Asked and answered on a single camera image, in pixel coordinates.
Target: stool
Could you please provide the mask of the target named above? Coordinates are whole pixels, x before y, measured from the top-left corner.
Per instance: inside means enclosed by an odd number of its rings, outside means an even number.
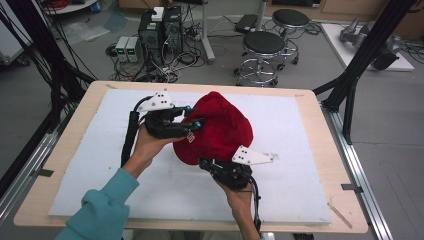
[[[309,18],[305,14],[296,10],[280,9],[272,14],[272,21],[275,23],[275,25],[283,28],[283,32],[280,33],[280,36],[284,40],[284,50],[281,54],[284,56],[284,60],[277,66],[278,71],[281,71],[284,69],[284,63],[287,56],[296,54],[296,57],[293,59],[292,63],[297,64],[299,61],[299,48],[292,40],[288,39],[287,36],[292,30],[305,28],[309,23]],[[289,42],[295,46],[294,49],[289,48]]]
[[[256,31],[248,33],[243,38],[245,52],[253,54],[255,58],[247,59],[240,67],[234,70],[235,75],[240,75],[237,86],[241,86],[241,80],[246,80],[262,87],[265,83],[275,86],[278,83],[278,76],[275,68],[267,61],[269,58],[279,56],[284,49],[284,41],[273,33]]]

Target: white foam sheet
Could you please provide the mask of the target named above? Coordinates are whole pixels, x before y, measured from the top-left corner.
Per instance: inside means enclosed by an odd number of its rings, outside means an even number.
[[[89,189],[101,189],[120,165],[128,114],[151,91],[108,90],[69,163],[49,215],[71,216]],[[171,92],[176,106],[193,106],[205,93]],[[259,214],[266,222],[329,224],[331,216],[293,97],[225,94],[251,122],[251,149],[275,161],[252,166]],[[182,163],[167,145],[138,178],[126,204],[131,218],[233,221],[224,192],[208,172]]]
[[[343,30],[346,26],[341,26],[337,24],[322,23],[322,28],[324,29],[324,34],[327,39],[331,42],[331,46],[336,52],[338,58],[344,65],[347,67],[350,61],[352,61],[353,56],[355,56],[357,49],[350,42],[340,41],[340,31]],[[356,33],[359,32],[362,26],[356,28]],[[399,72],[408,72],[413,71],[415,68],[406,60],[402,54],[397,53],[396,56],[399,57],[395,62],[393,62],[388,68],[384,71],[399,71]],[[371,65],[368,66],[367,70],[376,70]]]

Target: white bracket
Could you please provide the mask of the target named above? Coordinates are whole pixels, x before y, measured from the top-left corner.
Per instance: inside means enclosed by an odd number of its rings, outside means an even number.
[[[139,112],[147,112],[154,110],[163,110],[173,108],[174,104],[166,89],[162,92],[155,93],[149,100],[145,101],[138,107]]]
[[[233,162],[244,165],[254,165],[261,163],[271,163],[274,161],[272,157],[265,154],[255,152],[244,146],[240,146],[232,158]]]

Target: teal sleeve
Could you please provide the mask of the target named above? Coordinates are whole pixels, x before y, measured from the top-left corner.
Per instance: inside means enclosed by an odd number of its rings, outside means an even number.
[[[138,181],[122,168],[101,189],[89,190],[81,209],[56,237],[59,240],[121,239],[130,208],[125,201],[138,187]]]

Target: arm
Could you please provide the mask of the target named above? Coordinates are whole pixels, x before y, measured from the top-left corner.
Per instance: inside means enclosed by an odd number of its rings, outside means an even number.
[[[253,223],[250,213],[252,202],[252,185],[249,184],[245,189],[234,191],[227,186],[217,182],[227,195],[227,201],[230,205],[234,219],[240,228],[243,240],[259,240],[260,236]]]
[[[121,239],[129,215],[125,201],[138,187],[137,178],[162,148],[180,139],[156,139],[142,125],[134,153],[127,163],[100,190],[89,190],[82,199],[81,209],[67,222],[56,239]]]

